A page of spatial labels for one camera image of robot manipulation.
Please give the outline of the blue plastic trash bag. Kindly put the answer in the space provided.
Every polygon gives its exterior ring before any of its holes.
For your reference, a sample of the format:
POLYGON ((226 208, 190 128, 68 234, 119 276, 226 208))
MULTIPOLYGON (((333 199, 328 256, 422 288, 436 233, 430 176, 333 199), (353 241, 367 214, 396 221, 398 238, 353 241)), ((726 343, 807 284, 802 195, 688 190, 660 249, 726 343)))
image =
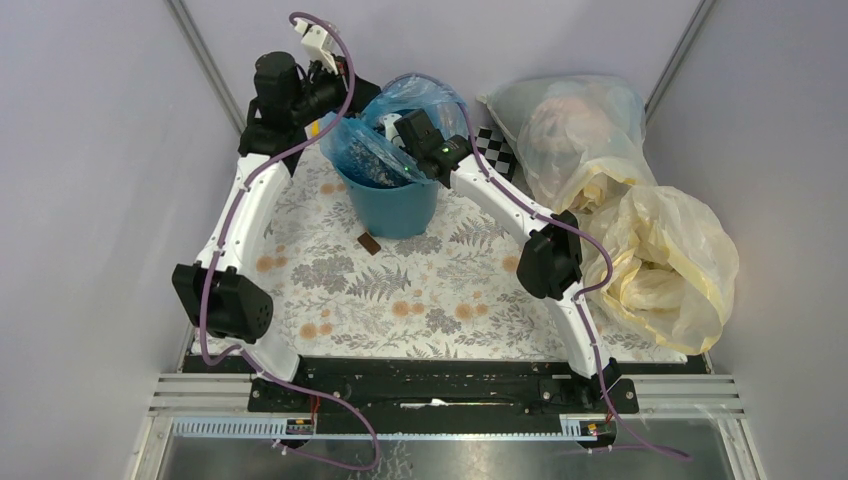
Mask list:
POLYGON ((448 84, 418 73, 396 78, 361 113, 344 117, 318 142, 348 178, 374 188, 429 184, 418 167, 423 142, 468 135, 465 102, 448 84))

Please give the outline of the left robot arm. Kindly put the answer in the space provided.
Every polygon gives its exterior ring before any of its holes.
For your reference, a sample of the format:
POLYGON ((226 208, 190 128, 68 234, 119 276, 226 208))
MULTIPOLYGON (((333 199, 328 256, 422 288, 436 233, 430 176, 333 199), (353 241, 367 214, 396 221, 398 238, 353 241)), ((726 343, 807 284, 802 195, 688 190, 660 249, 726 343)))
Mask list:
POLYGON ((302 68, 286 52, 262 55, 253 83, 256 95, 248 104, 226 204, 196 260, 175 267, 172 284, 207 364, 223 359, 210 355, 208 339, 229 341, 224 352, 238 353, 261 378, 275 380, 272 398, 296 411, 309 401, 311 387, 296 375, 299 355, 269 332, 274 301, 255 278, 258 250, 301 152, 314 141, 308 126, 328 113, 361 111, 380 89, 358 78, 344 56, 302 68))

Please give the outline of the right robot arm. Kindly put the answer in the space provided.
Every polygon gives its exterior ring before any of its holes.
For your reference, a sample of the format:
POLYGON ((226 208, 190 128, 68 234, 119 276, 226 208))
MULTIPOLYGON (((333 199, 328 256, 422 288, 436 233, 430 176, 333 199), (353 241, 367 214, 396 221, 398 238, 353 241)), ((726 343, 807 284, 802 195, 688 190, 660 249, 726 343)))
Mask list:
POLYGON ((408 172, 420 172, 472 200, 522 248, 517 279, 531 296, 545 302, 572 374, 581 377, 573 386, 575 402, 589 412, 601 410, 613 398, 612 384, 604 376, 612 361, 599 342, 586 302, 581 263, 582 242, 589 236, 579 230, 576 218, 530 200, 480 156, 475 140, 444 137, 422 109, 400 117, 386 130, 388 139, 399 139, 416 161, 408 172))

